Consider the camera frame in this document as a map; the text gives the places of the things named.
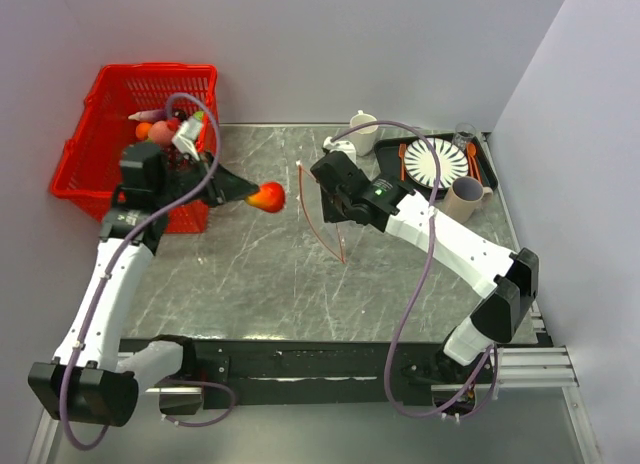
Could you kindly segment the clear zip top bag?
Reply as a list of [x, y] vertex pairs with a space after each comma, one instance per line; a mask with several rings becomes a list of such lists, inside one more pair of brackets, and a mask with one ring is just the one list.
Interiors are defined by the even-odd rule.
[[354, 229], [348, 222], [326, 220], [329, 204], [306, 162], [297, 160], [298, 200], [311, 234], [321, 247], [342, 264], [346, 264], [353, 245]]

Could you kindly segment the red yellow apple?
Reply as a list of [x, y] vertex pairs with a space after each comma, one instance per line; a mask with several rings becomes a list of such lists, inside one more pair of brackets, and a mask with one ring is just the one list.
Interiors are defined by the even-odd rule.
[[245, 202], [254, 208], [268, 213], [278, 213], [286, 203], [286, 192], [277, 182], [266, 182], [260, 186], [257, 193], [248, 196]]

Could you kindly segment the dark red grape bunch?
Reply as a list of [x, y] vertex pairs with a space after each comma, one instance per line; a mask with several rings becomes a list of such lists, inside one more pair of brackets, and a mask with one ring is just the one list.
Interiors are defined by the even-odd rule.
[[171, 146], [174, 148], [174, 150], [172, 151], [172, 162], [174, 164], [174, 166], [176, 168], [185, 168], [187, 165], [191, 165], [191, 164], [195, 164], [199, 161], [195, 161], [191, 156], [189, 155], [183, 155], [181, 154], [174, 146], [173, 144], [171, 144]]

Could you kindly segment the pink peach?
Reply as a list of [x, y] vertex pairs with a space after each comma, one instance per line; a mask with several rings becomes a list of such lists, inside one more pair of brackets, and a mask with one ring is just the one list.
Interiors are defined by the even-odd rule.
[[171, 145], [173, 136], [174, 131], [166, 121], [155, 122], [148, 132], [148, 139], [162, 147]]

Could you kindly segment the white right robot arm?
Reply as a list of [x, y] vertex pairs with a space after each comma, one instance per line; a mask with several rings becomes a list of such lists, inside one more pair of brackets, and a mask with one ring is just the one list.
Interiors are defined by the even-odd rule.
[[513, 339], [537, 297], [535, 253], [484, 239], [392, 175], [368, 179], [341, 151], [326, 154], [311, 173], [321, 190], [325, 221], [353, 221], [402, 239], [455, 272], [480, 297], [444, 341], [437, 368], [445, 380], [460, 382], [487, 347]]

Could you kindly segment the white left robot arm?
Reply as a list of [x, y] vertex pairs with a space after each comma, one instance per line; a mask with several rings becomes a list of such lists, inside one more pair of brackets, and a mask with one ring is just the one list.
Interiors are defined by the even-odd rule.
[[127, 147], [121, 181], [104, 216], [96, 264], [70, 329], [50, 362], [36, 362], [28, 384], [54, 419], [124, 426], [139, 395], [165, 379], [184, 386], [199, 375], [190, 338], [161, 335], [119, 360], [124, 320], [176, 207], [242, 201], [257, 184], [218, 165], [209, 152], [171, 162], [158, 145]]

